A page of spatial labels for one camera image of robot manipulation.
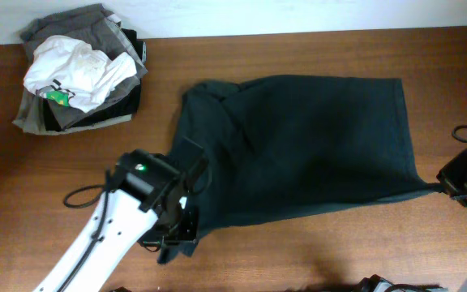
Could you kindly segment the dark green t-shirt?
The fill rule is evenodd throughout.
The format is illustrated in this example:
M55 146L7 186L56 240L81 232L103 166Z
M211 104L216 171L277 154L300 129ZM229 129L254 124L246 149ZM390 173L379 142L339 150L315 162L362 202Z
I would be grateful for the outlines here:
M399 79L274 75L182 95L174 142L208 158L197 235L437 191L416 171Z

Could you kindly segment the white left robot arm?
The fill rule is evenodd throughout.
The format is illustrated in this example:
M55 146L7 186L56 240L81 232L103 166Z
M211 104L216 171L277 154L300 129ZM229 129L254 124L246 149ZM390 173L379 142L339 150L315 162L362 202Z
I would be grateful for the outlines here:
M167 155L124 153L87 224L37 290L98 291L136 243L152 252L195 243L199 211L187 200L208 172L204 149L189 139Z

